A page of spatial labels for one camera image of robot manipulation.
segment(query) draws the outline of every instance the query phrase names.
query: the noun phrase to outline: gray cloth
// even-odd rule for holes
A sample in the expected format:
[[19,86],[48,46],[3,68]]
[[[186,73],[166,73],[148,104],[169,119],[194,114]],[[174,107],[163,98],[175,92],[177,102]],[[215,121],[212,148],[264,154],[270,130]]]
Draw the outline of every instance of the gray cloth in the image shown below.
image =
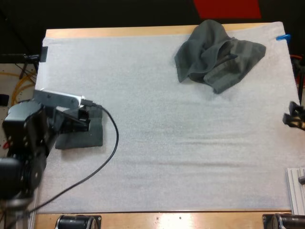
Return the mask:
[[[174,55],[189,35],[45,39],[36,88],[84,95],[112,114],[118,150],[94,177],[40,213],[289,208],[285,168],[305,165],[305,131],[282,122],[297,91],[281,22],[229,31],[267,47],[221,94],[177,81]],[[39,203],[83,179],[110,155],[102,147],[52,149]]]
[[205,20],[175,56],[178,79],[189,77],[221,93],[240,82],[265,52],[264,45],[230,38],[222,24]]

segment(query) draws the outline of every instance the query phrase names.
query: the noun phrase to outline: black clamp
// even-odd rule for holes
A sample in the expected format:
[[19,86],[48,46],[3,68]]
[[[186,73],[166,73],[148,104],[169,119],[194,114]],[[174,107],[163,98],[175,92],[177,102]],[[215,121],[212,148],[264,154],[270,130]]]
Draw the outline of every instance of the black clamp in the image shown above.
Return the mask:
[[305,130],[305,110],[295,102],[290,102],[289,113],[284,114],[283,123],[290,126]]

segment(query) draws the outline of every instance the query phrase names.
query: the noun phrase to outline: yellow cable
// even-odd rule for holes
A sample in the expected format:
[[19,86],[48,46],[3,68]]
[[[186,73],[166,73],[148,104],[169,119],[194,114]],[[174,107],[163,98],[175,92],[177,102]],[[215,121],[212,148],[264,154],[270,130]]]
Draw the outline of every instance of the yellow cable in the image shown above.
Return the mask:
[[25,89],[27,89],[27,88],[29,88],[29,87],[33,87],[33,86],[35,86],[35,85],[34,85],[34,84],[28,84],[28,85],[23,86],[22,88],[20,88],[20,89],[16,92],[16,94],[15,94],[14,102],[18,103],[18,102],[17,102],[17,96],[19,95],[20,92],[24,91]]
[[14,74],[14,73],[0,73],[0,75],[10,75],[10,76],[17,76],[17,77],[19,77],[20,75],[18,75],[18,74]]
[[15,102],[17,102],[16,101],[16,97],[18,96],[17,91],[26,81],[30,81],[33,85],[35,85],[34,81],[31,79],[33,75],[34,73],[31,73],[29,75],[24,76],[21,80],[18,81],[11,97],[11,103],[10,103],[11,106],[14,106]]

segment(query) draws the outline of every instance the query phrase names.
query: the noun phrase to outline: black cable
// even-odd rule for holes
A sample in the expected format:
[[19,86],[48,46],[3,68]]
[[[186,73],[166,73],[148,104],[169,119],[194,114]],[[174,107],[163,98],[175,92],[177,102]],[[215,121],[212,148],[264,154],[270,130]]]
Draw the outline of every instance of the black cable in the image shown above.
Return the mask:
[[[21,68],[19,65],[17,65],[17,64],[15,64],[15,65],[16,65],[17,67],[19,67],[19,68],[22,70],[22,68]],[[25,71],[28,72],[28,73],[30,73],[30,74],[32,74],[32,72],[29,71],[29,70],[27,70],[27,69],[25,69]],[[25,74],[28,75],[27,73],[25,73]],[[35,75],[35,74],[34,74],[34,75]],[[33,76],[34,76],[34,75],[33,75]],[[35,75],[35,76],[36,76],[36,75]]]
[[1,221],[3,220],[4,215],[5,215],[5,212],[2,212],[2,216],[1,216],[1,218],[0,218],[0,223],[1,223]]
[[299,82],[299,90],[298,90],[300,104],[302,104],[303,85],[304,85],[304,74],[300,72],[300,82]]
[[21,219],[23,219],[24,217],[29,217],[30,214],[34,211],[37,211],[38,209],[46,206],[47,204],[51,203],[53,200],[57,199],[58,197],[60,197],[62,194],[70,191],[72,188],[84,183],[85,181],[89,180],[91,177],[93,177],[95,174],[97,174],[110,160],[111,158],[114,156],[115,154],[115,151],[118,147],[118,144],[119,144],[119,130],[118,130],[118,127],[113,119],[113,117],[111,116],[111,114],[109,113],[109,111],[107,111],[104,107],[102,107],[101,105],[97,105],[97,104],[94,104],[94,106],[102,109],[110,118],[110,120],[112,121],[113,123],[113,126],[115,128],[115,132],[116,132],[116,141],[115,141],[115,146],[114,146],[114,149],[112,151],[112,153],[110,154],[110,156],[107,158],[107,160],[98,168],[96,169],[93,173],[91,173],[90,175],[88,175],[86,178],[84,178],[83,180],[75,183],[74,185],[71,185],[70,187],[66,188],[65,190],[63,190],[62,192],[60,192],[59,194],[55,195],[54,197],[52,197],[51,199],[47,200],[46,202],[44,202],[43,204],[40,204],[39,206],[33,208],[32,210],[30,211],[27,211],[25,212],[23,215],[21,215],[20,217],[18,217],[15,221],[13,221],[12,223],[9,224],[9,226],[6,228],[6,229],[11,229],[15,223]]

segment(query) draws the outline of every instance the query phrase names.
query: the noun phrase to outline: metal bracket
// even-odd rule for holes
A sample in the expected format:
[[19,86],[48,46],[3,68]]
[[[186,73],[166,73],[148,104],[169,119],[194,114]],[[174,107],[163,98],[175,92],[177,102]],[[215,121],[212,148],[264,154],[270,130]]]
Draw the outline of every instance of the metal bracket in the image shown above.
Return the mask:
[[286,169],[291,211],[293,215],[305,215],[305,190],[299,177],[305,176],[305,168]]

